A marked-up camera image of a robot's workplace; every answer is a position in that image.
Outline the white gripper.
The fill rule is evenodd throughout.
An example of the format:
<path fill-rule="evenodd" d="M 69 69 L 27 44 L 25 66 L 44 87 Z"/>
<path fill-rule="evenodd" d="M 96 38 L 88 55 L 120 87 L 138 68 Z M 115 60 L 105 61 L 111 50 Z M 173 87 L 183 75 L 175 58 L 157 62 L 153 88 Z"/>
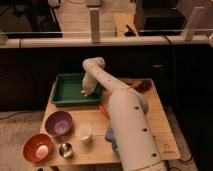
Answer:
<path fill-rule="evenodd" d="M 82 80 L 83 89 L 81 90 L 80 93 L 83 94 L 84 96 L 90 96 L 94 92 L 97 85 L 98 81 L 88 72 L 86 72 Z"/>

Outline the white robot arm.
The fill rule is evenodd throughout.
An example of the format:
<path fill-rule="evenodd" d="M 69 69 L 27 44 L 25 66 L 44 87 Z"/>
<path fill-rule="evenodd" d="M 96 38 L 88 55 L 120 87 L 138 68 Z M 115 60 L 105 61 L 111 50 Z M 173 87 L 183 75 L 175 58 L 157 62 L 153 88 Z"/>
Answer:
<path fill-rule="evenodd" d="M 148 102 L 136 90 L 104 70 L 102 57 L 83 61 L 82 87 L 89 96 L 100 83 L 111 93 L 108 113 L 124 171 L 167 171 L 154 141 L 146 114 Z"/>

